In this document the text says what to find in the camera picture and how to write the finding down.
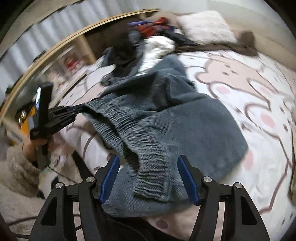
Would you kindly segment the person's left hand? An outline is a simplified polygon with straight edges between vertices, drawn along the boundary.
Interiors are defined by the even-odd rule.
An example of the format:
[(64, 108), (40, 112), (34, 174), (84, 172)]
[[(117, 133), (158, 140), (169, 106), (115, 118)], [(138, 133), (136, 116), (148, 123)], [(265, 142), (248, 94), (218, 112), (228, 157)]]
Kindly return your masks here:
[(48, 151), (51, 152), (53, 150), (53, 142), (53, 137), (50, 137), (49, 139), (35, 140), (31, 140), (30, 138), (28, 138), (22, 146), (23, 155), (29, 162), (32, 163), (33, 161), (36, 161), (36, 150), (39, 147), (42, 147), (43, 145), (47, 144)]

